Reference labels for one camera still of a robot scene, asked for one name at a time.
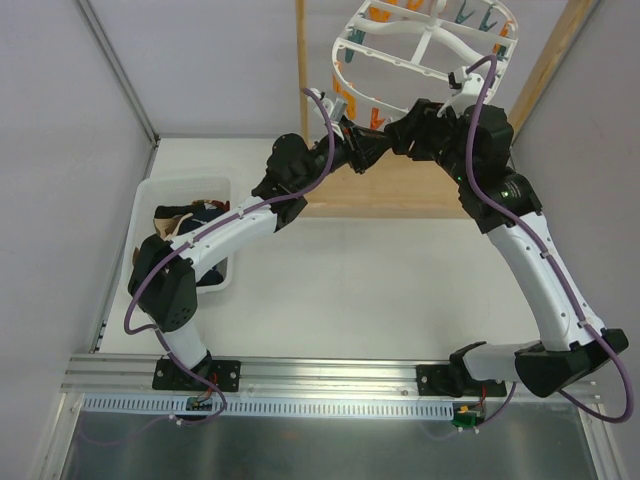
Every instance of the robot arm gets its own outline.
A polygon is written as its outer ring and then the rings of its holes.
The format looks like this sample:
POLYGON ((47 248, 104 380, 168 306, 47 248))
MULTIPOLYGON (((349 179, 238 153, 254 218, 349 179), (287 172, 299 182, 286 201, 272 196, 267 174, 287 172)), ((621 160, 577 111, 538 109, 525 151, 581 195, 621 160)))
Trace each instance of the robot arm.
MULTIPOLYGON (((465 388, 489 379, 524 383, 534 394, 546 397, 595 371, 609 356, 586 331, 575 315, 557 275, 522 227, 487 206, 473 192, 465 170, 466 139, 470 127, 468 105, 478 97, 477 76, 459 70, 450 75, 458 94, 447 104, 420 99, 402 119, 388 124, 383 132, 355 126, 346 118, 334 123, 336 150, 331 171, 343 165, 364 173, 392 148, 415 161, 435 161, 458 184, 460 202, 480 231, 509 264, 533 311, 540 340, 527 345, 488 345, 479 342, 450 357, 450 364, 430 385, 443 394, 459 397, 465 388)), ((619 353, 628 346, 621 330, 604 327, 602 320, 586 306, 564 263, 558 257, 547 229, 542 206, 527 179, 507 166, 513 129, 502 109, 485 106, 474 142, 474 177, 482 190, 499 205, 523 219, 547 242, 573 291, 587 322, 619 353)), ((134 268, 129 292, 133 295, 158 262, 185 243, 190 248, 173 259, 154 278, 139 305, 151 316, 174 354, 193 372, 208 378, 211 356, 202 344, 193 322, 197 308, 197 280, 213 265, 250 241, 278 231, 291 223, 307 202, 298 197, 252 209, 264 200, 298 192, 313 183, 328 161, 328 137, 308 149, 301 137, 283 135, 276 140, 267 160, 264 179, 252 196, 214 222, 224 224, 208 235, 210 227, 165 243, 149 237, 143 243, 134 268)))
MULTIPOLYGON (((358 127, 345 117, 334 122, 333 128, 335 149, 330 172, 349 165, 357 173, 364 173, 391 147, 384 133, 358 127)), ((265 177, 238 207, 171 242, 152 235, 142 243, 128 285, 132 296, 163 258, 188 246, 153 277, 138 305, 162 332, 175 356, 197 375, 209 378, 212 362, 190 321, 198 306, 196 283, 231 253, 291 223, 307 205, 304 197, 271 205, 265 201, 308 187, 319 178, 328 160, 328 136, 309 149, 299 135, 282 135, 273 144, 265 177), (213 224, 219 227, 207 233, 213 224)), ((198 382, 188 382, 193 389, 198 388, 198 382)))
MULTIPOLYGON (((460 80, 475 83, 472 78, 460 80)), ((460 92, 466 88, 453 74, 450 83, 460 92)), ((606 329, 578 291, 553 244, 533 188, 524 176, 507 166, 513 129, 504 111, 493 106, 484 106, 476 130, 474 178, 493 202, 522 220, 524 227, 542 239, 545 248, 541 249, 523 226, 474 193, 465 165, 472 108, 458 114, 441 104, 418 100, 407 116, 387 125, 385 133, 392 140, 394 153, 417 161, 435 161, 458 184, 463 208, 500 251, 518 281, 534 314, 540 340, 526 345, 494 346, 485 342, 469 345, 453 353, 448 368, 430 376, 429 384, 459 397, 466 386, 477 381, 517 381, 534 394, 547 397, 609 360, 585 323, 616 354, 627 348, 628 340, 622 330, 606 329), (549 255, 574 292, 586 321, 577 317, 565 286, 547 259, 549 255)))

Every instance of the clothing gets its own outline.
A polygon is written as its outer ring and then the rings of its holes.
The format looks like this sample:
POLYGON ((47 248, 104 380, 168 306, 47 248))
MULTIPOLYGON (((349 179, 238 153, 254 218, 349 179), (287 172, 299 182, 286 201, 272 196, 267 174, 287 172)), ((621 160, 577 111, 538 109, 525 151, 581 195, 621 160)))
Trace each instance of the clothing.
MULTIPOLYGON (((229 202, 222 203, 217 200, 197 200, 182 207, 160 206, 156 208, 153 224, 160 238, 171 240, 175 236, 200 228, 228 211, 229 202)), ((218 269, 219 265, 205 273, 196 285, 205 287, 222 283, 224 276, 218 269)))

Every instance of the laundry basket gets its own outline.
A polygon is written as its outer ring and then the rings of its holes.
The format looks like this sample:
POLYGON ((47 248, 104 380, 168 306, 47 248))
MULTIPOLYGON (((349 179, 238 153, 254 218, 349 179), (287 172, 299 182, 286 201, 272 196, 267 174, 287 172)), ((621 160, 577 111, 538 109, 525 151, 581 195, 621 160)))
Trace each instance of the laundry basket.
MULTIPOLYGON (((127 288, 133 271, 133 252, 142 242, 156 233, 153 217, 156 208, 163 206, 189 205, 196 200, 229 201, 235 206, 235 189, 231 178, 222 174, 194 174, 148 178, 138 186, 133 203, 133 212, 127 242, 124 248, 120 284, 127 288)), ((233 272, 233 254, 218 264, 218 271, 224 280, 218 285, 197 287, 198 294, 217 292, 231 283, 233 272)))

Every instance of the white table surface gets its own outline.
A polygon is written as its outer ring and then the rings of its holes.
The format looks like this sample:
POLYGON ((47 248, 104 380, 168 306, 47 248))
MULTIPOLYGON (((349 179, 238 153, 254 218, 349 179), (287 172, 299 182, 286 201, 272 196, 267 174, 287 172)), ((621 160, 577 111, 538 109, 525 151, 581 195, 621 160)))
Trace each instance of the white table surface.
MULTIPOLYGON (((152 177, 222 169, 239 199, 262 178, 270 140, 163 139, 152 177)), ((100 347, 162 353, 129 337, 120 285, 100 347)), ((213 355, 443 359, 478 340, 538 337, 509 268, 471 220, 299 218, 236 253, 234 278, 198 297, 213 355)), ((137 310, 133 325, 147 323, 137 310)))

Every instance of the black bracket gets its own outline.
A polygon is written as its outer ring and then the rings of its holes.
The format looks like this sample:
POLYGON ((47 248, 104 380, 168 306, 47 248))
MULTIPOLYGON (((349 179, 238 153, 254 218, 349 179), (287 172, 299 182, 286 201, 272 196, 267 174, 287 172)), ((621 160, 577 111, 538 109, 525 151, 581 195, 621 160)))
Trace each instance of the black bracket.
MULTIPOLYGON (((237 360, 211 359, 206 377, 223 392, 237 392, 240 388, 240 367, 237 360)), ((193 392, 206 390, 206 385, 192 379, 173 361, 161 358, 156 363, 151 388, 161 391, 193 392)))
POLYGON ((482 387, 486 389, 487 397, 506 397, 507 388, 503 383, 494 380, 483 382, 471 378, 464 379, 464 382, 454 382, 451 379, 451 364, 432 364, 416 366, 416 381, 418 383, 418 394, 421 397, 441 397, 449 396, 454 398, 481 397, 482 387))

